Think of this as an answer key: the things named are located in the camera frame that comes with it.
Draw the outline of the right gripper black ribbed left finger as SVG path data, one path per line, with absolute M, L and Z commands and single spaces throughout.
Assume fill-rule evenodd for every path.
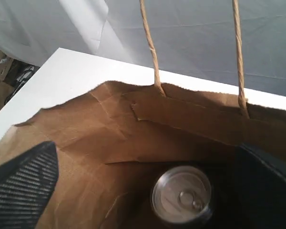
M 0 229 L 35 228 L 58 177 L 53 141 L 42 142 L 0 165 Z

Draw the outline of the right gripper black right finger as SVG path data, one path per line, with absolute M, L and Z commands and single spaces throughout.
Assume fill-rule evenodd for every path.
M 235 186 L 253 229 L 286 229 L 286 162 L 253 146 L 235 155 Z

